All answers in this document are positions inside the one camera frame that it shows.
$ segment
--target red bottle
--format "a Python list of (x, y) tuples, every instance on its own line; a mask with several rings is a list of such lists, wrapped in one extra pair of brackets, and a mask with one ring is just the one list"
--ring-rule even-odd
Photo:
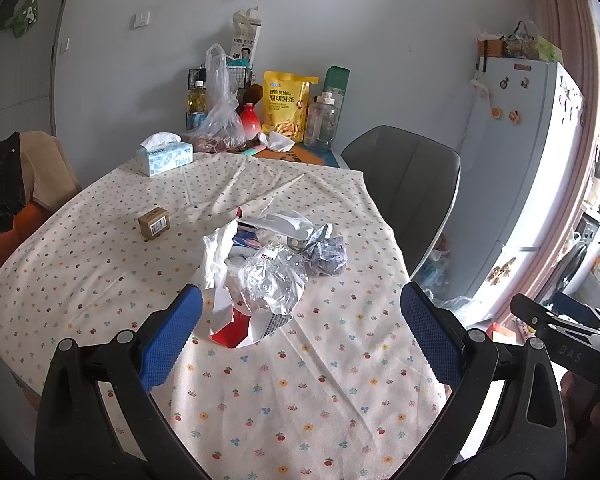
[(240, 114), (244, 133), (247, 135), (247, 140), (254, 139), (260, 133), (261, 125), (256, 112), (253, 111), (253, 103), (244, 105), (244, 110)]

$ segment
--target gray chair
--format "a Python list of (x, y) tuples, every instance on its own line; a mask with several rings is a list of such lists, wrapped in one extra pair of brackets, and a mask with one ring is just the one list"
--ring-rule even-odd
[(459, 155), (434, 140), (377, 126), (342, 152), (394, 230), (413, 276), (438, 240), (458, 193)]

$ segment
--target yellow snack bag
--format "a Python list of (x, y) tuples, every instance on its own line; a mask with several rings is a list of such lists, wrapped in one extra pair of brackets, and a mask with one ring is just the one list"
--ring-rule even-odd
[(264, 73), (264, 124), (266, 134), (277, 132), (302, 142), (306, 112), (309, 105), (309, 85), (318, 84), (317, 77), (289, 74), (287, 72)]

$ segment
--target floral tablecloth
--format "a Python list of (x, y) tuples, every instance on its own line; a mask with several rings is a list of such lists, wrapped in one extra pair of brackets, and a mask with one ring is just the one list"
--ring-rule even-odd
[[(154, 206), (170, 212), (171, 228), (145, 241), (138, 217)], [(333, 222), (347, 269), (312, 278), (294, 319), (243, 349), (208, 339), (206, 291), (207, 315), (152, 396), (212, 478), (390, 477), (445, 396), (400, 314), (402, 255), (355, 171), (228, 154), (196, 154), (153, 178), (134, 161), (117, 168), (0, 270), (0, 355), (41, 393), (58, 341), (108, 342), (166, 308), (192, 279), (201, 236), (238, 206)], [(133, 451), (113, 392), (102, 391)]]

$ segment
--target bottle cap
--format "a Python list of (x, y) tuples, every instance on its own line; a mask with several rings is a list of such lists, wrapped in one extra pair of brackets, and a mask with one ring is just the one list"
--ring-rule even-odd
[(322, 95), (318, 96), (317, 101), (326, 105), (333, 105), (335, 104), (336, 99), (332, 98), (332, 95), (333, 94), (331, 92), (322, 92)]

